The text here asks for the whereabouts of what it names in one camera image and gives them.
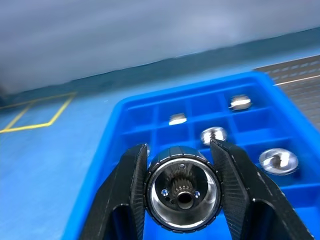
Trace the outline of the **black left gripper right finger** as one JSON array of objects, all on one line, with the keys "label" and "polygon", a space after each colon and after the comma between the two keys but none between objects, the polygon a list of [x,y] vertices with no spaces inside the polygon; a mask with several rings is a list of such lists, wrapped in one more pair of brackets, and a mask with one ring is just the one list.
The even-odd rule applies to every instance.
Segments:
[{"label": "black left gripper right finger", "polygon": [[212,139],[210,150],[232,240],[315,240],[279,186],[244,149]]}]

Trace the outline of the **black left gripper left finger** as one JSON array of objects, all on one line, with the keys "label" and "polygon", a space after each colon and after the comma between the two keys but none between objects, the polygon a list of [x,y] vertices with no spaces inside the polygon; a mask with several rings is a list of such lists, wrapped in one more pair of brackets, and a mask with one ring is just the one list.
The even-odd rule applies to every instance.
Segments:
[{"label": "black left gripper left finger", "polygon": [[147,145],[129,148],[97,190],[80,240],[143,240]]}]

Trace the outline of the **metal roller with gear shaft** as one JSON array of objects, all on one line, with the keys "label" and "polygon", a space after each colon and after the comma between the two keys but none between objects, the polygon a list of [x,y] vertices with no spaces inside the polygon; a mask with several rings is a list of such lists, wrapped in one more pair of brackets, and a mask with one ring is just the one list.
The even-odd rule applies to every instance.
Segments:
[{"label": "metal roller with gear shaft", "polygon": [[171,146],[150,162],[144,182],[144,204],[162,228],[193,233],[210,225],[223,198],[218,171],[196,149]]}]

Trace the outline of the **blue compartment tray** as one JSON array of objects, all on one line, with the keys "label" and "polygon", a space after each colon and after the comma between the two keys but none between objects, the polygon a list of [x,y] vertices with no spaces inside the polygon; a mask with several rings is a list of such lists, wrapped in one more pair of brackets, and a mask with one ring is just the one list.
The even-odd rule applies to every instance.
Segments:
[{"label": "blue compartment tray", "polygon": [[320,240],[320,133],[259,72],[121,100],[62,240]]}]

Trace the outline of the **steel tray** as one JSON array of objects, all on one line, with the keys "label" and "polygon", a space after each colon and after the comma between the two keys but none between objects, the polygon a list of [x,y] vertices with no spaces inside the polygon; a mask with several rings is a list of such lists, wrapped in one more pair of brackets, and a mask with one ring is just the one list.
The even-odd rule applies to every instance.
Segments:
[{"label": "steel tray", "polygon": [[320,132],[320,54],[257,67]]}]

